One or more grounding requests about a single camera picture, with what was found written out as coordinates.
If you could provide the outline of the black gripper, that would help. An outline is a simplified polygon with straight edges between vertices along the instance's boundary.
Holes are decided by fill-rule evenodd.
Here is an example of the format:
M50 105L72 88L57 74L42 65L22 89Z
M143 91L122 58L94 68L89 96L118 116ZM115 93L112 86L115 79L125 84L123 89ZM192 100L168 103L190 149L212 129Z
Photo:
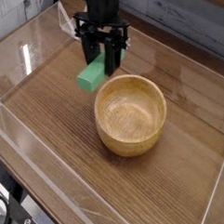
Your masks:
M120 67L122 49L128 47L129 23L119 16L120 0L86 0L86 11L77 11L76 36L81 39L86 63L100 55L99 44L105 48L105 73L113 75Z

